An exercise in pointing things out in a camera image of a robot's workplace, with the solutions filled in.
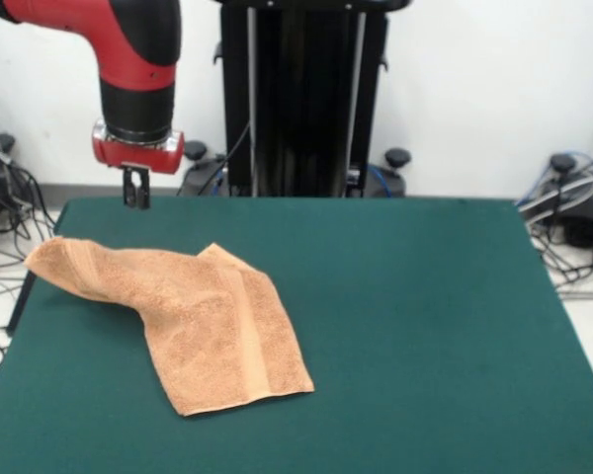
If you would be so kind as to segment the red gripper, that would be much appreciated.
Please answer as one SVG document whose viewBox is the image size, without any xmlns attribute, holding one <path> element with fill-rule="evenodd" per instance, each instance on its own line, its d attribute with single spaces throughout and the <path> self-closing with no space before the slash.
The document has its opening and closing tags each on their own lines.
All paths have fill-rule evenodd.
<svg viewBox="0 0 593 474">
<path fill-rule="evenodd" d="M 184 142 L 184 133 L 177 130 L 170 131 L 165 139 L 159 142 L 123 142 L 108 132 L 101 118 L 95 122 L 92 132 L 95 158 L 109 167 L 124 167 L 124 205 L 135 206 L 137 203 L 139 209 L 150 208 L 149 171 L 175 174 L 184 155 Z M 128 167 L 144 168 L 136 171 L 140 180 L 137 190 L 132 181 L 133 170 Z"/>
</svg>

